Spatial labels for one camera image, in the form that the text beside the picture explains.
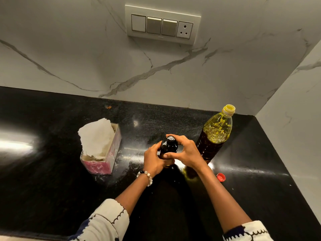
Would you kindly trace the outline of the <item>person's left hand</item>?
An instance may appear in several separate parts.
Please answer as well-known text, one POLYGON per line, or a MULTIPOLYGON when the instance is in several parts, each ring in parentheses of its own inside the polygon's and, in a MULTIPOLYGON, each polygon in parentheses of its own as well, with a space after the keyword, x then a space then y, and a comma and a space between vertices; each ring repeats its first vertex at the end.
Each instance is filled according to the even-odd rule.
POLYGON ((154 178, 159 174, 164 167, 173 165, 174 159, 160 159, 157 154, 152 152, 152 146, 144 153, 144 165, 143 170, 150 174, 151 178, 154 178))

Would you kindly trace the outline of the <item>person's right hand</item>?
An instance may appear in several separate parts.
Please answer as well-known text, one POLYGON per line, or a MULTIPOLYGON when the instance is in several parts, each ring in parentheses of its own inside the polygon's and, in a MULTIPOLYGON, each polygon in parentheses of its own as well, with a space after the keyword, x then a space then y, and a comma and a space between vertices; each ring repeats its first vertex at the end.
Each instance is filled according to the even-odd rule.
POLYGON ((206 161, 202 158, 194 141, 188 139, 184 135, 166 134, 167 137, 170 135, 174 136, 176 141, 183 146, 182 152, 184 153, 184 158, 179 161, 185 166, 193 168, 195 171, 201 170, 204 166, 207 166, 206 161))

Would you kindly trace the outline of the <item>small dark glass bottle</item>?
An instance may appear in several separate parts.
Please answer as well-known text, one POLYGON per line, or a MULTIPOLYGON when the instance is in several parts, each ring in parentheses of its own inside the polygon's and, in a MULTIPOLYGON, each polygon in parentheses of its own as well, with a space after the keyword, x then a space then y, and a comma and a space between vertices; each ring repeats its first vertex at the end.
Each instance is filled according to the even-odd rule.
POLYGON ((178 151, 178 142, 176 141, 175 137, 170 135, 166 137, 158 150, 158 157, 160 159, 165 159, 163 156, 165 153, 173 152, 177 153, 178 151))

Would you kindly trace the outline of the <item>person's right forearm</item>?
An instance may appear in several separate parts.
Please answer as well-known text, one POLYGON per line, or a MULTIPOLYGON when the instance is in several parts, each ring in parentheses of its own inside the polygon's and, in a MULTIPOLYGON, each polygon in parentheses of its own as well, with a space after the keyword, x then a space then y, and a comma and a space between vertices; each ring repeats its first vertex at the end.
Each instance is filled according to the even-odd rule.
POLYGON ((195 167, 195 171, 207 190, 224 233, 237 226, 252 222, 205 162, 195 167))

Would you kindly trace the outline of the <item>person's left forearm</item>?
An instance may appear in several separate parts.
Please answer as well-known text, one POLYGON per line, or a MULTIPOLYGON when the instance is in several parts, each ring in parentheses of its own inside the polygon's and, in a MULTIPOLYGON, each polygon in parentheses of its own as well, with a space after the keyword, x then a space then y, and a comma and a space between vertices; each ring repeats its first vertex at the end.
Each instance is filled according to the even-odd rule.
POLYGON ((147 186, 152 184, 152 178, 147 171, 139 172, 132 182, 115 200, 127 211, 130 217, 140 196, 147 186))

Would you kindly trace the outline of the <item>pink tissue box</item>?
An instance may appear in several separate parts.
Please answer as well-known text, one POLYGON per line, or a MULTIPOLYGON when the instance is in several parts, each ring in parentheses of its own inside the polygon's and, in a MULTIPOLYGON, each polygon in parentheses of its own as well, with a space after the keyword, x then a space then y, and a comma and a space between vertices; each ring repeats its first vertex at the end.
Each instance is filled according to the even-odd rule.
POLYGON ((80 161, 91 174, 111 174, 117 157, 119 146, 122 140, 120 127, 118 124, 111 123, 115 135, 110 148, 102 161, 96 161, 86 155, 80 155, 80 161))

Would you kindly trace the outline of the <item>large yellow oil bottle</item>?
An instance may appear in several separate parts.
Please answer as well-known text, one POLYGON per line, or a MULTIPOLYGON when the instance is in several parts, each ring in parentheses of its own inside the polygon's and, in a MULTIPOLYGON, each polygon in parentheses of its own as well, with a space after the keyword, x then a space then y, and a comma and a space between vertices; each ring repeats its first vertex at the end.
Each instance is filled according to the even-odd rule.
POLYGON ((204 161, 208 164, 229 139, 232 130, 232 116, 235 113, 233 105, 226 105, 220 113, 212 116, 203 126, 196 142, 204 161))

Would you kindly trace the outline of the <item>white tissue paper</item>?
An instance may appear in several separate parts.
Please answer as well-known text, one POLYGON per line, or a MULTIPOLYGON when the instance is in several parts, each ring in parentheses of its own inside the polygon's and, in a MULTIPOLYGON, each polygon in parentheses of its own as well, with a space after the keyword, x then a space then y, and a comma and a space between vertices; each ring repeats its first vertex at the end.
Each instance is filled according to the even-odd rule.
POLYGON ((78 135, 82 145, 82 155, 102 161, 110 148, 115 131, 110 120, 102 118, 81 127, 78 135))

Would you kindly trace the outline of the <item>white patterned left sleeve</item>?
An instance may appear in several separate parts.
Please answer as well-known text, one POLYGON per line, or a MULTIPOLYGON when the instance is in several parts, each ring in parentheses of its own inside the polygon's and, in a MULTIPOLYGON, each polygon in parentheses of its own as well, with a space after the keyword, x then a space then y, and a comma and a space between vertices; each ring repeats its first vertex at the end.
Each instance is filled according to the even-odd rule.
POLYGON ((122 241, 129 225, 125 208, 106 199, 67 241, 122 241))

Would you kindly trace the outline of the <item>white patterned sleeve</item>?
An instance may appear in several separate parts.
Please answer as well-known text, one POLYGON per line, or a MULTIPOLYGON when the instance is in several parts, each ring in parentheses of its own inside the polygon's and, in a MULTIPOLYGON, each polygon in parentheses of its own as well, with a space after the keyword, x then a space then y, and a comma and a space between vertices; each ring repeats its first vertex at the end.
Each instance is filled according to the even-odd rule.
POLYGON ((224 241, 274 241, 259 220, 244 223, 223 234, 224 241))
POLYGON ((106 199, 67 241, 122 241, 129 225, 125 208, 106 199))

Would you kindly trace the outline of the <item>white patterned right sleeve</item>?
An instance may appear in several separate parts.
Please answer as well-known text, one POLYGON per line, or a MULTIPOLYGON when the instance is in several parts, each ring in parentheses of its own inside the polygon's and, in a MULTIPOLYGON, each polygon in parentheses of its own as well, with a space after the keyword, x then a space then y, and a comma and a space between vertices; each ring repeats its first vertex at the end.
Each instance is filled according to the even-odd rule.
POLYGON ((244 223, 223 234, 224 241, 274 241, 259 220, 244 223))

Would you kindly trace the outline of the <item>white wall switch panel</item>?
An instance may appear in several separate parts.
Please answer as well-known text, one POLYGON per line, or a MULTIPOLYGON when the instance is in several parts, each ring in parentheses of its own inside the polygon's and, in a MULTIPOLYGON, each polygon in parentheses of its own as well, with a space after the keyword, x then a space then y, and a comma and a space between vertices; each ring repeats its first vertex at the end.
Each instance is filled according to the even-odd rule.
POLYGON ((201 16, 125 5, 126 34, 193 45, 201 16))

